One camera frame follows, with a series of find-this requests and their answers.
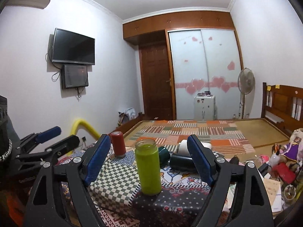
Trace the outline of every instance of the green water bottle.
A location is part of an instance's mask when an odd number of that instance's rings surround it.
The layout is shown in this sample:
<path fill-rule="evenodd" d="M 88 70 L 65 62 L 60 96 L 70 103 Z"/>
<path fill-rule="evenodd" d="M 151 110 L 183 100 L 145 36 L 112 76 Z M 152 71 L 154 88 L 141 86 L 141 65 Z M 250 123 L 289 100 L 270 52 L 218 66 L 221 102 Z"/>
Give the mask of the green water bottle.
<path fill-rule="evenodd" d="M 137 141 L 134 151 L 141 184 L 145 195 L 157 195 L 161 192 L 159 152 L 155 140 Z"/>

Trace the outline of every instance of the wooden bed frame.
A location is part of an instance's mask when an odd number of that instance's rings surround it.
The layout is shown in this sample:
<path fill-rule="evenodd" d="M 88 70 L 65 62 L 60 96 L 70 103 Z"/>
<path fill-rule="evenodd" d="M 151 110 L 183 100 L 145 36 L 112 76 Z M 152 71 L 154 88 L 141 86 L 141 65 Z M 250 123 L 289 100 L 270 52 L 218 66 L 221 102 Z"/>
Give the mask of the wooden bed frame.
<path fill-rule="evenodd" d="M 261 118 L 266 119 L 282 132 L 290 136 L 295 129 L 303 128 L 303 88 L 263 83 Z M 284 120 L 274 122 L 267 112 Z"/>
<path fill-rule="evenodd" d="M 114 131 L 121 131 L 123 133 L 123 136 L 126 137 L 132 130 L 137 127 L 138 123 L 141 123 L 142 121 L 150 120 L 145 114 L 139 113 L 138 117 L 128 121 L 127 123 L 117 127 Z"/>

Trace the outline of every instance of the stuffed animal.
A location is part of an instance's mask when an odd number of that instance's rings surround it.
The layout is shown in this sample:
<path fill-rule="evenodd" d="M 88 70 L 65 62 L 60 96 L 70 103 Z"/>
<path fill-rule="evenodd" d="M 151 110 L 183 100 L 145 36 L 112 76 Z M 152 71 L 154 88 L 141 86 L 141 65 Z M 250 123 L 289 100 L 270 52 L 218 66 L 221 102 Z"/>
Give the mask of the stuffed animal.
<path fill-rule="evenodd" d="M 295 172 L 301 160 L 303 160 L 303 128 L 295 130 L 289 139 L 289 144 L 281 147 L 279 163 L 284 162 Z"/>

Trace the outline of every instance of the wooden cabinet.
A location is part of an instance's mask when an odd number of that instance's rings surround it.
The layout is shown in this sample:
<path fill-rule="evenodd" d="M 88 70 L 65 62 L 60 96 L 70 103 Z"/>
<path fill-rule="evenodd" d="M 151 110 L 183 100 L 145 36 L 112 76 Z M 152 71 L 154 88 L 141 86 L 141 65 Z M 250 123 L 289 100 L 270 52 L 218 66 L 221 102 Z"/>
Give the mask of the wooden cabinet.
<path fill-rule="evenodd" d="M 153 24 L 153 31 L 165 30 L 169 27 L 169 22 L 171 21 L 171 14 L 165 13 L 151 17 Z"/>
<path fill-rule="evenodd" d="M 170 28 L 178 29 L 184 27 L 197 28 L 202 26 L 201 11 L 187 11 L 174 13 L 170 20 Z"/>
<path fill-rule="evenodd" d="M 166 13 L 135 20 L 123 25 L 123 38 L 130 38 L 165 29 L 221 28 L 234 29 L 230 13 L 217 11 L 186 11 Z"/>

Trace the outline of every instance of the small monitor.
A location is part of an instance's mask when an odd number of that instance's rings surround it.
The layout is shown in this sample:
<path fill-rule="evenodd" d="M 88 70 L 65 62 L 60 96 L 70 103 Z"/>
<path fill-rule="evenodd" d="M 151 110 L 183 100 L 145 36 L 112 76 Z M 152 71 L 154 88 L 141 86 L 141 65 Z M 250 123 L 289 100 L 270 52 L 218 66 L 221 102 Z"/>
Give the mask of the small monitor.
<path fill-rule="evenodd" d="M 63 65 L 61 84 L 63 89 L 88 86 L 87 66 Z"/>
<path fill-rule="evenodd" d="M 52 62 L 94 65 L 95 39 L 56 28 Z"/>

